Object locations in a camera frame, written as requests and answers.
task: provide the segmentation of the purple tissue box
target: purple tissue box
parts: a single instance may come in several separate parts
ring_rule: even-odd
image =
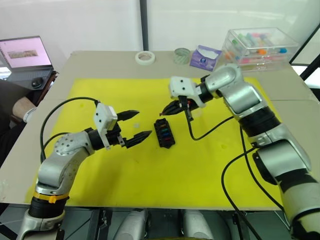
[[[198,45],[198,47],[192,54],[190,66],[213,71],[221,53],[222,51],[220,50]]]

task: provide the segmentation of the laptop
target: laptop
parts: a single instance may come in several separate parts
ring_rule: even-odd
[[[6,80],[21,87],[41,90],[54,71],[40,36],[0,40],[0,52],[11,71]],[[42,84],[32,86],[33,80],[39,78]]]

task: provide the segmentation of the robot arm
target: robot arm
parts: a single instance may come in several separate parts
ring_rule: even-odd
[[[131,139],[122,138],[118,121],[132,118],[138,111],[116,114],[111,106],[98,103],[94,113],[97,129],[63,135],[54,145],[52,154],[41,164],[29,209],[25,212],[17,240],[32,232],[57,230],[53,239],[63,239],[59,226],[65,216],[65,204],[80,164],[95,150],[111,145],[133,147],[146,139],[151,131],[143,131]]]
[[[253,159],[261,176],[279,186],[292,236],[299,240],[320,237],[320,184],[309,175],[310,159],[257,89],[244,81],[238,66],[226,64],[198,85],[190,78],[172,77],[169,90],[179,100],[166,106],[161,115],[185,111],[190,120],[190,111],[204,108],[213,98],[223,98],[257,148]]]

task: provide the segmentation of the beige tabletop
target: beige tabletop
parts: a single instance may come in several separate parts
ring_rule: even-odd
[[[129,51],[77,51],[71,55],[0,169],[1,202],[25,203],[26,193],[40,166],[41,124],[49,111],[67,98],[75,79],[159,79],[171,76],[199,78],[210,74],[209,71],[189,65],[174,64],[171,51],[155,52],[156,61],[149,66],[138,65],[135,54],[136,52]],[[308,153],[312,174],[319,180],[319,101],[289,65],[281,70],[246,72],[244,75],[258,79],[283,122]],[[48,121],[44,139],[49,138],[58,114],[59,111]]]

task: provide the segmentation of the laptop screen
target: laptop screen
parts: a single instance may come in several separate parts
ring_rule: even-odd
[[[39,36],[0,40],[0,51],[12,69],[51,65]]]

